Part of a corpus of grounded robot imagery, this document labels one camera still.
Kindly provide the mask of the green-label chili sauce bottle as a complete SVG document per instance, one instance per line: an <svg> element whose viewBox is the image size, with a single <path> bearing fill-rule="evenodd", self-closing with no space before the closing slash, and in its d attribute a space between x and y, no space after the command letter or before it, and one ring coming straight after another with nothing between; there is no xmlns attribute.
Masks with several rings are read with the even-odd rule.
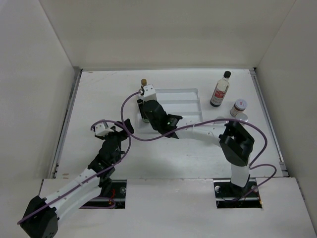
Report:
<svg viewBox="0 0 317 238"><path fill-rule="evenodd" d="M146 116L146 114L145 114L145 112L144 112L144 109L143 109L143 104L140 105L139 110L140 110L140 114L141 114L142 121L143 121L144 123L149 123L149 119L147 118L147 116Z"/></svg>

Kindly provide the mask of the small yellow-label bottle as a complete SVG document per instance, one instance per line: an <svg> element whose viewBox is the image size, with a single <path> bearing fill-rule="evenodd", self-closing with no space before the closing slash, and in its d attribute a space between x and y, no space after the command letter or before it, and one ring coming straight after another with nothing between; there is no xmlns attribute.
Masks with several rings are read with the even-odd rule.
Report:
<svg viewBox="0 0 317 238"><path fill-rule="evenodd" d="M147 86L147 80L145 78L141 79L141 89Z"/></svg>

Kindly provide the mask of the tall soy sauce bottle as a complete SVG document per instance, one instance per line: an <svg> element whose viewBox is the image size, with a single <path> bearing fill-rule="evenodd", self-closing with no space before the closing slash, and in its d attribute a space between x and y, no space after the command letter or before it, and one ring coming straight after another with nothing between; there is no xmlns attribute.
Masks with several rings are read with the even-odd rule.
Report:
<svg viewBox="0 0 317 238"><path fill-rule="evenodd" d="M230 76L231 76L231 72L226 71L223 75L223 78L217 82L214 92L212 94L212 97L210 99L210 104L213 107L219 107L222 104L223 99L230 86L229 84Z"/></svg>

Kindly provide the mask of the red-label sauce jar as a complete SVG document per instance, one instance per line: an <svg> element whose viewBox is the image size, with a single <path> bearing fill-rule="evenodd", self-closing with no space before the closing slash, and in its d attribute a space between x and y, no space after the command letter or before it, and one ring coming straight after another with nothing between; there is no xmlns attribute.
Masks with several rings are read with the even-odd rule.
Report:
<svg viewBox="0 0 317 238"><path fill-rule="evenodd" d="M230 114L236 117L237 114L242 113L246 109L247 105L246 100L237 99L230 110Z"/></svg>

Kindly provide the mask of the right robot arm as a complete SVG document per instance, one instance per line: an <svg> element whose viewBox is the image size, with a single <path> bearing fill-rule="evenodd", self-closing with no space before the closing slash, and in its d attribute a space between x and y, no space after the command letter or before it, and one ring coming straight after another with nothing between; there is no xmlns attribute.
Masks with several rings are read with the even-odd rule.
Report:
<svg viewBox="0 0 317 238"><path fill-rule="evenodd" d="M143 102L140 108L152 128L167 138L194 139L220 147L231 164L231 193L241 196L248 190L248 164L255 140L239 122L198 126L182 116L167 114L156 100Z"/></svg>

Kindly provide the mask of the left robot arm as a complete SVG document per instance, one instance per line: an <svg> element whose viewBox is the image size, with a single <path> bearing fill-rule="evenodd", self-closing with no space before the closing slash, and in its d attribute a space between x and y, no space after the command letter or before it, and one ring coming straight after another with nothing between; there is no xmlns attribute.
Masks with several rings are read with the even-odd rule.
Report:
<svg viewBox="0 0 317 238"><path fill-rule="evenodd" d="M111 192L110 176L115 165L120 163L126 152L121 143L131 140L134 133L131 121L115 121L109 127L109 120L101 120L91 126L95 137L103 144L87 168L58 191L41 198L32 198L18 225L31 238L52 238L59 225L76 210L95 197L107 197Z"/></svg>

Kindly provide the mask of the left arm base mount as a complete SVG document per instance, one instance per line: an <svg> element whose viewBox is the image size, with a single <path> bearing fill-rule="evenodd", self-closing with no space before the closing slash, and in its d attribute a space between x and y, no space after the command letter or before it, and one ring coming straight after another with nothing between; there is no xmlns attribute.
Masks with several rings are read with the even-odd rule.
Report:
<svg viewBox="0 0 317 238"><path fill-rule="evenodd" d="M127 180L113 180L107 189L85 203L81 209L125 209Z"/></svg>

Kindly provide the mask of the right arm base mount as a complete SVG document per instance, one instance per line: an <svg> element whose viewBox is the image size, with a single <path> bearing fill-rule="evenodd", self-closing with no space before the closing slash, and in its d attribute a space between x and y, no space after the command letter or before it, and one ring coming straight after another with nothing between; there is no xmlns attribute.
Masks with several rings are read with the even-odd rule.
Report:
<svg viewBox="0 0 317 238"><path fill-rule="evenodd" d="M262 208L254 179L244 188L232 184L230 180L215 180L213 186L218 209Z"/></svg>

